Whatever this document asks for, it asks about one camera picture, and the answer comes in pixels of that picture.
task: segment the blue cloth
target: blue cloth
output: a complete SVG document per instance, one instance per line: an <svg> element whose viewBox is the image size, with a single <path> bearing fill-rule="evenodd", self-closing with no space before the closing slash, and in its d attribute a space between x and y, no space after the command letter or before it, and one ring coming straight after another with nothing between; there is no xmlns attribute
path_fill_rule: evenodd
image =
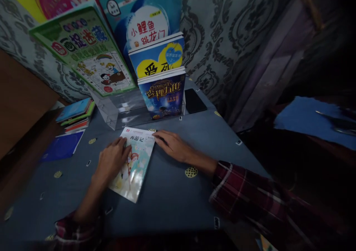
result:
<svg viewBox="0 0 356 251"><path fill-rule="evenodd" d="M316 136L356 150L356 137L333 130L331 122L318 114L319 111L331 117L353 121L341 114L338 106L317 101L314 98L295 97L275 119L274 128Z"/></svg>

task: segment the plaid sleeve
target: plaid sleeve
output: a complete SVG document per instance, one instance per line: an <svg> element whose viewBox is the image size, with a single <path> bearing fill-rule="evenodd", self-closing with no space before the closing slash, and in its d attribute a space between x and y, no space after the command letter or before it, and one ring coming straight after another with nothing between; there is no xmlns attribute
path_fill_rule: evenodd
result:
<svg viewBox="0 0 356 251"><path fill-rule="evenodd" d="M278 250L320 249L339 236L306 202L247 169L219 161L212 184L216 210L232 222L246 221Z"/></svg>
<svg viewBox="0 0 356 251"><path fill-rule="evenodd" d="M74 220L75 211L55 223L54 250L95 250L101 242L103 217L93 224L80 226Z"/></svg>

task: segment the stack of books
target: stack of books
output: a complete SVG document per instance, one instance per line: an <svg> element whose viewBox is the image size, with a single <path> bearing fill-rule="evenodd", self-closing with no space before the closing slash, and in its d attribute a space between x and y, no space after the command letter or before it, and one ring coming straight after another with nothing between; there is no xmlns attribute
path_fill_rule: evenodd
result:
<svg viewBox="0 0 356 251"><path fill-rule="evenodd" d="M95 102L91 98L68 105L63 109L56 122L65 126L65 133L82 130L89 126L94 107Z"/></svg>

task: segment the black phone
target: black phone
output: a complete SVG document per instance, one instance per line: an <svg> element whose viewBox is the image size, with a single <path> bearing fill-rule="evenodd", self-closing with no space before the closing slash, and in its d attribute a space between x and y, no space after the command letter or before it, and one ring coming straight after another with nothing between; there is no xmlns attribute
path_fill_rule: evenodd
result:
<svg viewBox="0 0 356 251"><path fill-rule="evenodd" d="M187 89L185 91L185 108L190 114L207 110L206 105L194 89Z"/></svg>

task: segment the wrist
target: wrist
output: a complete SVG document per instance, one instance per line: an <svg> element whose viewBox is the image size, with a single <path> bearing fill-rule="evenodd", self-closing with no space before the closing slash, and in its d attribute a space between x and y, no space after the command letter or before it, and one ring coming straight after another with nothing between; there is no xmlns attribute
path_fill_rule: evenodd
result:
<svg viewBox="0 0 356 251"><path fill-rule="evenodd" d="M89 189L94 193L102 194L107 186L108 184L106 182L100 181L95 175L93 175Z"/></svg>

